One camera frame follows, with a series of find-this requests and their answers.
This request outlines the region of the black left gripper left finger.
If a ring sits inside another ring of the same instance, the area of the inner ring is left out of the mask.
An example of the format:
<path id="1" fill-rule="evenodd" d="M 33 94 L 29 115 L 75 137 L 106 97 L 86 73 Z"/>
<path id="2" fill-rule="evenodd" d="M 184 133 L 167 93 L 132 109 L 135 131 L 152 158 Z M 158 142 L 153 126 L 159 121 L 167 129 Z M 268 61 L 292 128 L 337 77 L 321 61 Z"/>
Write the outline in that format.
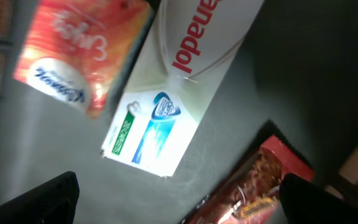
<path id="1" fill-rule="evenodd" d="M 76 174 L 64 172 L 0 205 L 0 223 L 72 224 L 79 195 Z"/>

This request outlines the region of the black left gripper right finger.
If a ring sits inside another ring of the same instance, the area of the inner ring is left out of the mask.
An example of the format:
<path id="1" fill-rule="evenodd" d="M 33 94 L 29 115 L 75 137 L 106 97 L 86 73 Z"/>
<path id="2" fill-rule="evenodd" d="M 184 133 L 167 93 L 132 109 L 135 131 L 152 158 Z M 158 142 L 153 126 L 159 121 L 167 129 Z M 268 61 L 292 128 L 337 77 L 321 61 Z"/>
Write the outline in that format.
<path id="1" fill-rule="evenodd" d="M 358 209 L 288 173 L 280 188 L 280 202 L 289 224 L 358 224 Z"/>

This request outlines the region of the red snack wrapper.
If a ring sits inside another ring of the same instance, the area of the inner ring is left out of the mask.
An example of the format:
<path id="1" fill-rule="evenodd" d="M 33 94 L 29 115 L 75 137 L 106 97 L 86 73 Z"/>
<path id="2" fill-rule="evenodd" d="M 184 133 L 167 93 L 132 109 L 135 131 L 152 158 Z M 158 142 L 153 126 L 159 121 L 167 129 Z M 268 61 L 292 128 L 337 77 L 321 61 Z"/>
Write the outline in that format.
<path id="1" fill-rule="evenodd" d="M 307 181 L 314 177 L 314 170 L 306 162 L 271 135 L 182 223 L 265 223 L 280 205 L 279 187 L 288 173 Z"/>

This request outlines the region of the orange tissue pack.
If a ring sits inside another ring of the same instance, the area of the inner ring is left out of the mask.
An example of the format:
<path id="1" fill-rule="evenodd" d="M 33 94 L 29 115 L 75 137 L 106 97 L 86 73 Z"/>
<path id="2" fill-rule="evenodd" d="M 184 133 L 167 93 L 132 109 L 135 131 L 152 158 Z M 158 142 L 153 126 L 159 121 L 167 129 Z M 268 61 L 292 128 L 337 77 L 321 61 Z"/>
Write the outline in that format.
<path id="1" fill-rule="evenodd" d="M 97 118 L 152 16 L 143 0 L 42 0 L 15 80 Z"/>

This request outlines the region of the white Panadol box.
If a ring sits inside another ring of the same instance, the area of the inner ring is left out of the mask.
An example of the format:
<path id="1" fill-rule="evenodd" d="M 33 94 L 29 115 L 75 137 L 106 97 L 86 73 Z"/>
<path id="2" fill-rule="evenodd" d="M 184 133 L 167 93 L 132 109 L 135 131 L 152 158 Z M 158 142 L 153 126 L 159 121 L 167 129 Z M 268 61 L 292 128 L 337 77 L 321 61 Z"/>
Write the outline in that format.
<path id="1" fill-rule="evenodd" d="M 132 69 L 102 156 L 174 174 L 263 0 L 169 0 Z"/>

